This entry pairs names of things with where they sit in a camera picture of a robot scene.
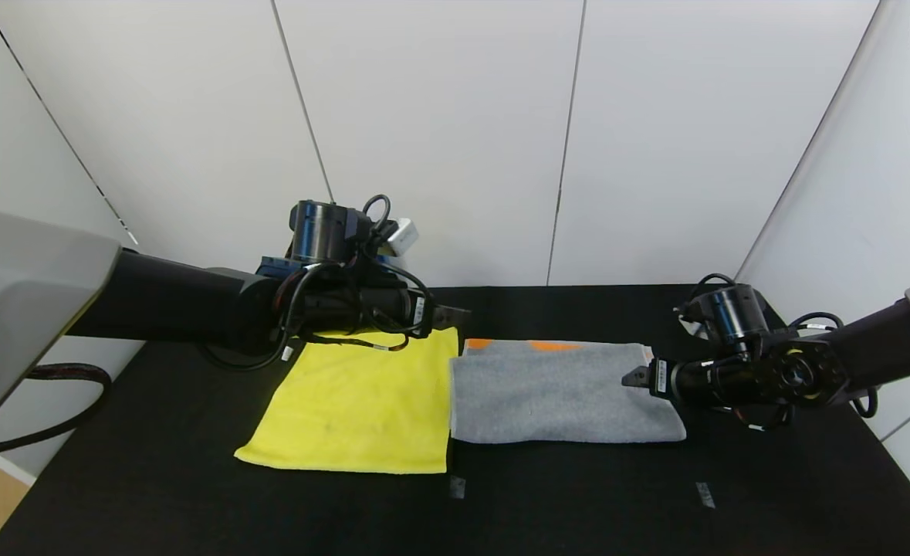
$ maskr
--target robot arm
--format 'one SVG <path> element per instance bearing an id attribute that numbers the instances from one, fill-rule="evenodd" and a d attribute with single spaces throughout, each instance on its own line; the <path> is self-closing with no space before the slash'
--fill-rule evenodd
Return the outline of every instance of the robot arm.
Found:
<path id="1" fill-rule="evenodd" d="M 691 300 L 681 312 L 705 325 L 716 359 L 655 359 L 623 383 L 675 402 L 720 408 L 821 408 L 865 396 L 874 409 L 861 415 L 871 416 L 877 388 L 910 376 L 910 289 L 884 310 L 813 337 L 798 337 L 799 323 L 768 330 L 761 303 L 754 289 L 736 284 Z"/>
<path id="2" fill-rule="evenodd" d="M 385 210 L 374 222 L 367 213 L 377 202 Z M 249 274 L 144 256 L 106 237 L 0 212 L 0 404 L 24 377 L 87 375 L 83 380 L 110 383 L 97 368 L 36 367 L 64 334 L 194 342 L 212 363 L 252 370 L 286 358 L 295 335 L 396 351 L 406 338 L 458 325 L 469 312 L 437 306 L 415 275 L 379 257 L 400 256 L 416 239 L 412 222 L 389 215 L 384 195 L 362 211 L 300 201 L 291 211 L 295 235 L 286 256 L 264 257 Z M 405 339 L 377 346 L 318 335 L 369 328 Z M 215 348 L 252 361 L 226 361 Z M 49 432 L 66 429 L 60 426 Z"/>

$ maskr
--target gray towel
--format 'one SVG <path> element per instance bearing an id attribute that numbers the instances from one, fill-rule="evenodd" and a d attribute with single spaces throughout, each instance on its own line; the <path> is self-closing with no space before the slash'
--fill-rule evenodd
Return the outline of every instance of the gray towel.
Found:
<path id="1" fill-rule="evenodd" d="M 620 383 L 625 373 L 648 361 L 648 348 L 580 345 L 545 352 L 533 351 L 525 341 L 494 341 L 483 351 L 452 359 L 452 437 L 490 444 L 685 439 L 670 402 Z"/>

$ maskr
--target wall seam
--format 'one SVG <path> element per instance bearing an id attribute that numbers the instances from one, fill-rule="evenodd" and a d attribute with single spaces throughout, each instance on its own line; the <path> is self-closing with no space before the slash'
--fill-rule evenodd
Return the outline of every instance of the wall seam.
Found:
<path id="1" fill-rule="evenodd" d="M 276 20 L 276 28 L 279 31 L 279 42 L 282 43 L 282 53 L 286 56 L 286 64 L 289 66 L 289 75 L 293 78 L 293 87 L 296 88 L 296 98 L 300 101 L 300 109 L 303 110 L 303 120 L 307 124 L 307 133 L 310 134 L 310 143 L 314 147 L 314 154 L 317 156 L 317 164 L 321 167 L 321 177 L 324 178 L 324 187 L 328 190 L 328 199 L 334 204 L 334 193 L 331 192 L 331 183 L 328 181 L 328 173 L 324 168 L 324 158 L 321 156 L 321 149 L 317 147 L 317 136 L 314 134 L 314 126 L 310 123 L 310 113 L 307 112 L 307 104 L 303 101 L 303 91 L 300 90 L 300 81 L 296 77 L 296 67 L 293 66 L 293 57 L 289 55 L 289 45 L 286 43 L 286 32 L 282 28 L 282 19 L 279 18 L 279 10 L 276 7 L 276 0 L 270 0 L 272 7 L 272 18 Z"/>
<path id="2" fill-rule="evenodd" d="M 740 279 L 740 276 L 743 274 L 743 271 L 746 269 L 747 264 L 750 263 L 752 257 L 757 251 L 757 247 L 760 246 L 761 240 L 764 239 L 768 228 L 770 227 L 773 215 L 775 215 L 779 208 L 782 207 L 783 202 L 785 202 L 789 192 L 793 192 L 794 182 L 797 181 L 798 174 L 800 170 L 804 168 L 804 163 L 808 158 L 808 154 L 814 148 L 816 142 L 820 141 L 822 130 L 834 113 L 834 107 L 839 101 L 839 98 L 844 94 L 847 86 L 849 86 L 850 76 L 853 74 L 854 66 L 857 65 L 858 61 L 861 59 L 861 52 L 863 52 L 864 45 L 867 42 L 867 37 L 871 36 L 875 32 L 877 26 L 874 24 L 877 21 L 877 14 L 881 11 L 881 5 L 885 3 L 885 0 L 878 0 L 877 7 L 874 8 L 874 13 L 870 15 L 870 22 L 867 22 L 867 28 L 863 31 L 863 36 L 860 38 L 860 42 L 856 45 L 856 50 L 853 52 L 852 59 L 849 60 L 849 66 L 846 66 L 845 73 L 842 74 L 842 78 L 839 80 L 839 86 L 836 87 L 835 92 L 832 93 L 832 98 L 829 99 L 828 105 L 825 107 L 825 112 L 822 113 L 821 119 L 818 121 L 818 125 L 815 127 L 814 133 L 811 134 L 811 139 L 808 140 L 808 145 L 805 145 L 804 151 L 801 152 L 800 158 L 797 159 L 797 164 L 794 165 L 794 170 L 790 172 L 790 177 L 787 179 L 787 183 L 783 186 L 783 190 L 780 191 L 780 196 L 776 198 L 776 203 L 773 203 L 773 208 L 771 209 L 769 215 L 766 216 L 766 221 L 760 229 L 760 232 L 757 233 L 756 239 L 753 240 L 753 244 L 750 246 L 749 251 L 747 251 L 746 256 L 743 258 L 743 263 L 739 265 L 739 269 L 736 271 L 736 275 L 733 278 L 736 280 Z"/>
<path id="3" fill-rule="evenodd" d="M 585 11 L 588 8 L 588 0 L 582 0 L 581 3 L 581 19 L 578 22 L 578 45 L 575 49 L 575 68 L 574 73 L 571 75 L 571 96 L 568 99 L 568 119 L 567 123 L 564 124 L 564 149 L 561 152 L 561 173 L 560 177 L 557 179 L 557 201 L 554 206 L 554 224 L 553 228 L 550 230 L 550 253 L 547 254 L 547 278 L 544 281 L 544 286 L 550 285 L 550 268 L 551 264 L 554 261 L 554 242 L 557 239 L 557 217 L 561 212 L 561 190 L 564 187 L 564 165 L 567 163 L 568 159 L 568 140 L 571 137 L 571 115 L 574 113 L 575 107 L 575 87 L 578 84 L 578 63 L 581 61 L 581 43 L 582 38 L 585 35 Z"/>
<path id="4" fill-rule="evenodd" d="M 10 45 L 9 39 L 7 39 L 5 34 L 2 32 L 1 26 L 0 36 L 2 38 L 2 42 L 5 43 L 6 49 L 9 50 L 9 54 L 11 54 L 12 59 L 15 60 L 16 66 L 19 66 L 19 70 L 22 71 L 23 77 L 25 77 L 25 81 L 32 89 L 32 94 L 35 94 L 36 98 L 39 99 L 39 104 L 41 104 L 42 108 L 46 111 L 46 116 L 49 117 L 50 122 L 53 122 L 53 126 L 55 126 L 56 130 L 60 133 L 60 137 L 63 137 L 64 144 L 66 144 L 67 148 L 70 149 L 71 154 L 74 155 L 77 163 L 80 164 L 81 169 L 84 170 L 84 174 L 87 175 L 89 180 L 91 180 L 91 184 L 94 185 L 94 188 L 98 190 L 98 194 L 101 195 L 101 198 L 105 200 L 105 204 L 108 205 L 109 210 L 111 210 L 112 214 L 115 215 L 115 219 L 118 219 L 119 225 L 121 225 L 124 231 L 126 231 L 126 234 L 129 235 L 131 240 L 133 240 L 133 243 L 138 246 L 140 243 L 138 240 L 136 240 L 136 236 L 133 234 L 133 231 L 131 231 L 129 225 L 126 224 L 126 221 L 124 221 L 122 215 L 119 214 L 119 211 L 116 210 L 115 205 L 112 204 L 111 199 L 109 199 L 108 196 L 105 195 L 105 192 L 102 191 L 101 186 L 99 186 L 98 181 L 94 179 L 94 175 L 91 174 L 91 170 L 88 169 L 87 164 L 85 164 L 84 161 L 81 161 L 80 154 L 77 154 L 77 149 L 74 148 L 73 144 L 71 144 L 70 139 L 67 138 L 67 134 L 63 133 L 63 127 L 60 127 L 60 123 L 57 122 L 56 117 L 53 116 L 53 112 L 50 112 L 49 106 L 46 106 L 45 100 L 43 100 L 42 95 L 39 94 L 39 89 L 37 89 L 36 85 L 32 83 L 32 79 L 30 79 L 29 74 L 25 73 L 25 67 L 23 67 L 22 61 L 19 59 L 19 56 L 16 55 L 15 50 L 12 49 L 12 45 Z"/>

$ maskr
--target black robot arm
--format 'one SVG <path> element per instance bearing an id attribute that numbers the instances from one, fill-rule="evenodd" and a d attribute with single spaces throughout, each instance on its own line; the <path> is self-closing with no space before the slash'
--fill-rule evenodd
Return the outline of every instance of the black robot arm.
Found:
<path id="1" fill-rule="evenodd" d="M 910 290 L 905 299 L 877 313 L 842 325 L 834 320 L 825 334 L 798 337 L 807 325 L 785 330 L 766 327 L 762 296 L 748 285 L 730 284 L 681 307 L 698 321 L 717 355 L 705 361 L 654 359 L 624 376 L 627 386 L 650 388 L 660 398 L 687 405 L 737 409 L 744 405 L 822 408 L 871 398 L 877 388 L 910 376 Z"/>

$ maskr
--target white wall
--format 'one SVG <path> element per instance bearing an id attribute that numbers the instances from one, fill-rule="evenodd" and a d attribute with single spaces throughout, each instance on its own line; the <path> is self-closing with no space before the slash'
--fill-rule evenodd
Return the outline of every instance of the white wall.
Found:
<path id="1" fill-rule="evenodd" d="M 589 0 L 550 284 L 737 271 L 875 0 Z"/>
<path id="2" fill-rule="evenodd" d="M 0 211 L 102 233 L 131 246 L 129 236 L 74 158 L 66 141 L 0 36 Z M 117 375 L 140 347 L 136 341 L 63 338 L 44 363 L 80 361 Z M 25 381 L 0 408 L 0 440 L 56 425 L 80 412 L 98 387 Z M 5 452 L 36 475 L 67 436 Z"/>
<path id="3" fill-rule="evenodd" d="M 787 319 L 859 319 L 910 286 L 910 2 L 881 3 L 849 78 L 740 272 Z M 910 418 L 910 378 L 881 389 L 880 437 Z M 910 423 L 885 441 L 910 477 Z"/>
<path id="4" fill-rule="evenodd" d="M 0 0 L 0 28 L 146 253 L 252 272 L 328 199 L 267 0 Z"/>
<path id="5" fill-rule="evenodd" d="M 543 285 L 581 0 L 277 5 L 335 199 L 390 195 L 429 285 Z"/>
<path id="6" fill-rule="evenodd" d="M 303 105 L 267 0 L 0 0 L 0 27 L 149 253 L 282 253 L 328 196 L 307 113 L 429 285 L 547 283 L 559 201 L 551 283 L 656 283 L 738 268 L 874 4 L 277 0 Z"/>

